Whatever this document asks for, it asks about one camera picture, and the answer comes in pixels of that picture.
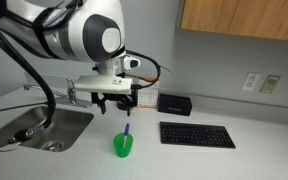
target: marker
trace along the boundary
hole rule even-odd
[[[130,124],[127,123],[126,124],[126,127],[125,127],[125,131],[124,131],[124,141],[123,141],[123,148],[125,148],[125,145],[126,145],[126,140],[127,140],[127,135],[130,131]]]

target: countertop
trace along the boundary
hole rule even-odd
[[[88,94],[80,96],[90,98]],[[0,108],[43,101],[42,91],[21,88],[0,97]],[[288,179],[288,119],[280,117],[275,121],[278,118],[274,113],[270,117],[254,112],[251,116],[248,111],[228,112],[224,107],[221,110],[194,104],[198,102],[193,103],[189,117],[139,108],[127,117],[114,103],[107,103],[104,115],[96,106],[83,109],[57,105],[61,109],[93,113],[95,118],[64,152],[15,145],[3,148],[16,150],[0,152],[0,180]],[[0,112],[0,128],[31,108]],[[237,148],[161,144],[160,121],[225,126]],[[127,122],[131,124],[134,143],[130,155],[119,158],[114,152],[113,137],[123,132]]]

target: wall outlet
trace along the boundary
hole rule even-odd
[[[280,80],[280,78],[281,76],[268,75],[260,92],[271,94],[274,88],[276,87],[278,80]]]
[[[242,89],[246,91],[253,91],[260,77],[261,77],[261,74],[248,73],[246,80],[242,86]]]

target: sink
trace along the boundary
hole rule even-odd
[[[46,119],[47,108],[35,107],[0,129],[0,142],[9,139],[19,130],[32,128]],[[70,148],[94,118],[93,114],[56,109],[52,124],[33,139],[19,143],[35,149],[62,152]]]

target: black keyboard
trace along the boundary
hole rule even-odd
[[[160,122],[161,143],[235,148],[224,126]]]

